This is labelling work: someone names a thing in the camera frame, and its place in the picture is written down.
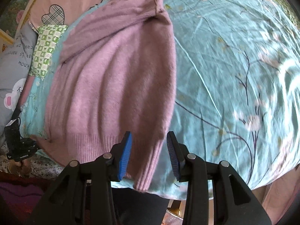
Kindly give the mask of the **person's left hand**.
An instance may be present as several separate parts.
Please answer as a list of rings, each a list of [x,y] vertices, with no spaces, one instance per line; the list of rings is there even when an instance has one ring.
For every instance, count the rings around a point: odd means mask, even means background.
[[[19,177],[27,177],[31,173],[31,162],[29,159],[22,161],[10,160],[8,171]]]

